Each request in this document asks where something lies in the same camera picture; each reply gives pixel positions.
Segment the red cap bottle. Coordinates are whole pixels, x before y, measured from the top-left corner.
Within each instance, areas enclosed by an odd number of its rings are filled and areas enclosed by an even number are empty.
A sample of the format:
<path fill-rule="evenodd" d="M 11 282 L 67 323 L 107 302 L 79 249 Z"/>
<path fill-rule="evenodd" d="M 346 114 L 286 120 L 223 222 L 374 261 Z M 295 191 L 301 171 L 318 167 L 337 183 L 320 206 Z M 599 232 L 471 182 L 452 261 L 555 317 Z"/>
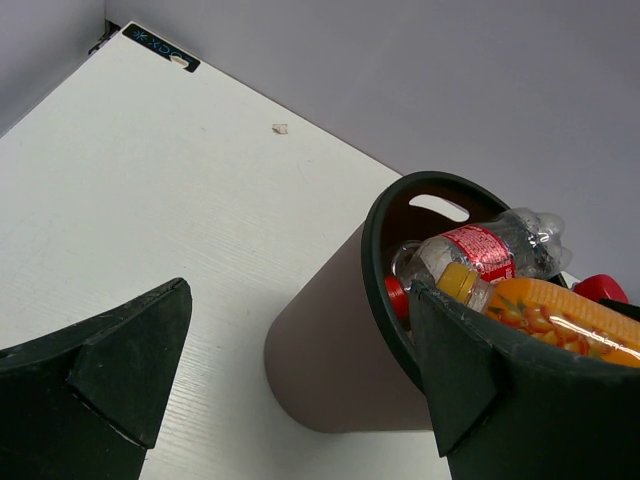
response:
<path fill-rule="evenodd" d="M 629 299 L 619 285 L 611 276 L 597 274 L 575 283 L 571 289 L 578 295 L 598 302 L 601 299 L 614 300 L 628 303 Z"/>

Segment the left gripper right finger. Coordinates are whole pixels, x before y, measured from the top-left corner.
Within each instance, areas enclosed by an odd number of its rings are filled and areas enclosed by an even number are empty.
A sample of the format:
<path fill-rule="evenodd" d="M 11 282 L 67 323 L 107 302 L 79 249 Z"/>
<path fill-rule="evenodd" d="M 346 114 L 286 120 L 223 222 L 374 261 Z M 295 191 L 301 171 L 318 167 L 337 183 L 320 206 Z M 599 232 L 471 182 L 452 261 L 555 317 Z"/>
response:
<path fill-rule="evenodd" d="M 635 479 L 639 373 L 566 352 L 415 283 L 410 323 L 455 479 Z"/>

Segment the orange bottle with white label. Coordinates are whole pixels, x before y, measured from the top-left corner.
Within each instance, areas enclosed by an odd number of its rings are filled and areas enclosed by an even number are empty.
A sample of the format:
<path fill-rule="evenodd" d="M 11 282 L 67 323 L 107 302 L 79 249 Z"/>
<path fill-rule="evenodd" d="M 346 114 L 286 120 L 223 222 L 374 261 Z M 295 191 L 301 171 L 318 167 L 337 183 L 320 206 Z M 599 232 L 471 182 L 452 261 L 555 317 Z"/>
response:
<path fill-rule="evenodd" d="M 445 268 L 436 286 L 466 307 L 543 343 L 639 366 L 639 323 L 566 288 L 533 278 L 490 283 L 458 263 Z"/>

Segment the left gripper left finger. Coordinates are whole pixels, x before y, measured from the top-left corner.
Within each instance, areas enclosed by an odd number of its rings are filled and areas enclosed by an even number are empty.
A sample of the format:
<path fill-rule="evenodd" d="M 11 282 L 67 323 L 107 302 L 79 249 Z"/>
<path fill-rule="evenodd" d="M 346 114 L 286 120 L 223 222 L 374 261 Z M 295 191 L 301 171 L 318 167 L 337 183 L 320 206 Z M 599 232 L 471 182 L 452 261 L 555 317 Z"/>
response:
<path fill-rule="evenodd" d="M 1 352 L 4 479 L 136 479 L 153 449 L 192 314 L 172 279 Z"/>

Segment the clear bottle red label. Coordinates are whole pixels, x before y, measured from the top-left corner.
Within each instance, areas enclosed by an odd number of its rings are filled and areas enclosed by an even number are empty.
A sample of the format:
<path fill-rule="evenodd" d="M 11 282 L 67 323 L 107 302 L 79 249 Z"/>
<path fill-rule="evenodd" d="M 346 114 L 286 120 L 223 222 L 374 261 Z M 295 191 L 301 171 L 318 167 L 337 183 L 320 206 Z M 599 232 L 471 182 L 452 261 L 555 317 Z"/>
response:
<path fill-rule="evenodd" d="M 564 229 L 564 220 L 556 214 L 515 208 L 421 241 L 406 268 L 385 278 L 394 313 L 405 319 L 412 282 L 435 285 L 452 262 L 478 272 L 489 283 L 515 277 L 549 280 L 572 259 L 561 241 Z"/>

